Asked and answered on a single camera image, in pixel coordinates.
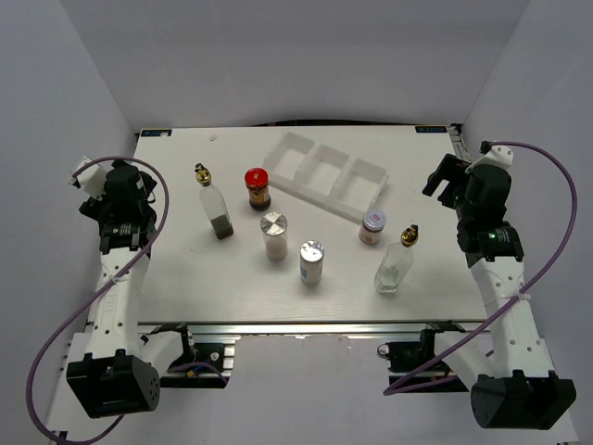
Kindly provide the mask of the silver lid labelled shaker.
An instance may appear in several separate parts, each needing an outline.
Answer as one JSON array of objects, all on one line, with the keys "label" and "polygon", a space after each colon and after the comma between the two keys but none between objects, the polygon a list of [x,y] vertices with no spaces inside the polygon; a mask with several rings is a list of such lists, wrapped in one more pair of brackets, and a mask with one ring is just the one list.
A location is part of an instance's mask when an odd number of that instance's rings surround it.
[{"label": "silver lid labelled shaker", "polygon": [[300,279],[308,286],[317,285],[322,278],[324,246],[317,240],[306,241],[300,248]]}]

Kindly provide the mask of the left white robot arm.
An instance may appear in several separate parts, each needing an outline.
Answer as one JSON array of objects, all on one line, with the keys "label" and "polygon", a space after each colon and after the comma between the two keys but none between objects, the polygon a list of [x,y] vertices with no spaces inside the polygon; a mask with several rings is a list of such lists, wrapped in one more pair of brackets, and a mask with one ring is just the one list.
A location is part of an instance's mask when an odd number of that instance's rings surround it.
[{"label": "left white robot arm", "polygon": [[98,224],[97,285],[106,292],[96,301],[86,351],[69,364],[66,380],[91,418],[152,411],[158,403],[158,371],[142,356],[137,323],[157,221],[149,202],[156,182],[124,160],[114,161],[108,172],[94,166],[80,178],[91,188],[80,212]]}]

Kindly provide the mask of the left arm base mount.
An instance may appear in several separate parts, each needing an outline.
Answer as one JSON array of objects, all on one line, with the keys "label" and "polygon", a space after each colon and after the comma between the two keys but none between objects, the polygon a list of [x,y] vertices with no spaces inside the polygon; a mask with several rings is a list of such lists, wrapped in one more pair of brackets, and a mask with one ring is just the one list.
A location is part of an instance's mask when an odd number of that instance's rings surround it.
[{"label": "left arm base mount", "polygon": [[158,371],[160,388],[225,388],[231,369],[226,345],[195,340],[186,323],[164,324],[138,332],[137,357]]}]

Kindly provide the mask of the small white lid jar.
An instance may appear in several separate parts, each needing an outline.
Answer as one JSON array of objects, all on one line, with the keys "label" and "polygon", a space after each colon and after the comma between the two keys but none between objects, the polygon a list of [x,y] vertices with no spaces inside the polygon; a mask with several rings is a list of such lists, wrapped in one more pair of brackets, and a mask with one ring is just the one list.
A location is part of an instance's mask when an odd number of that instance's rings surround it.
[{"label": "small white lid jar", "polygon": [[377,244],[385,229],[385,224],[386,216],[381,210],[368,210],[361,220],[360,241],[371,246]]}]

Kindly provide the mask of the clear glass bottle gold cap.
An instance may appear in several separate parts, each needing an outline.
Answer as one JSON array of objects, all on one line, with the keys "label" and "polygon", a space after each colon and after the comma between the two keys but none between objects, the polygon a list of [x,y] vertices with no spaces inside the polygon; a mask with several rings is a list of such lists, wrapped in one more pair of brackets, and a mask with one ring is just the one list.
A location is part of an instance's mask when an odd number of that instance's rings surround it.
[{"label": "clear glass bottle gold cap", "polygon": [[374,277],[378,293],[394,293],[413,264],[413,250],[419,238],[419,227],[412,224],[404,230],[398,242],[390,244]]}]

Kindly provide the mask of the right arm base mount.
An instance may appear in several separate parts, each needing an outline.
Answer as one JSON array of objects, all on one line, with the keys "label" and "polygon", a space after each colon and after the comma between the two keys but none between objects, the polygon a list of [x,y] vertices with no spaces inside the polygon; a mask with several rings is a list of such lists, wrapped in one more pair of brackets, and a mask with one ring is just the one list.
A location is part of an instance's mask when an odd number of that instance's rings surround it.
[{"label": "right arm base mount", "polygon": [[[390,341],[379,345],[376,352],[380,358],[388,362],[389,384],[396,383],[402,376],[432,359],[435,356],[435,335],[448,332],[465,334],[466,330],[452,322],[429,323],[412,340]],[[442,378],[451,378],[451,380],[429,388],[417,388],[412,393],[462,393],[468,391],[467,387],[444,362],[438,362],[418,373],[403,387],[431,383]]]}]

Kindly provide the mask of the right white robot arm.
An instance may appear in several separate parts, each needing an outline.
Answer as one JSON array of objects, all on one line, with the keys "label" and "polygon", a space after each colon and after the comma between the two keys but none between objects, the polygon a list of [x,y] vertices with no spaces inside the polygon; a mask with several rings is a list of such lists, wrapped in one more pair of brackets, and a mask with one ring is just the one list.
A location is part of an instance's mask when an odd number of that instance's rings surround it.
[{"label": "right white robot arm", "polygon": [[420,344],[419,360],[432,370],[448,365],[469,389],[480,427],[549,430],[576,391],[557,376],[523,290],[523,246],[505,220],[511,176],[499,161],[471,164],[447,154],[423,193],[431,196],[441,183],[438,200],[457,214],[458,244],[482,296],[494,352],[486,356],[471,341],[454,350],[460,336],[442,333]]}]

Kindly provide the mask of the red lid chili jar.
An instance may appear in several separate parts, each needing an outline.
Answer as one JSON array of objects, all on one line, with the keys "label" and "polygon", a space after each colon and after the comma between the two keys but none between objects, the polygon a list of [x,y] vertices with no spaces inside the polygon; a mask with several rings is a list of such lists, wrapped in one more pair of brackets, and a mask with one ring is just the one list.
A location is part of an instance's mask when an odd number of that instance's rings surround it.
[{"label": "red lid chili jar", "polygon": [[245,184],[251,208],[266,210],[271,204],[268,173],[262,168],[252,168],[245,174]]}]

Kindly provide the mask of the silver lid white shaker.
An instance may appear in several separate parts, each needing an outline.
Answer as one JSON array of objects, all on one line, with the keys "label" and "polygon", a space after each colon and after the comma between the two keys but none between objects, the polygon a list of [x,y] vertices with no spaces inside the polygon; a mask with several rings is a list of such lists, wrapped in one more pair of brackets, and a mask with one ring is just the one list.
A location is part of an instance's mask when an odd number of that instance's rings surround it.
[{"label": "silver lid white shaker", "polygon": [[260,219],[264,247],[271,261],[283,260],[288,252],[288,220],[280,212],[270,211]]}]

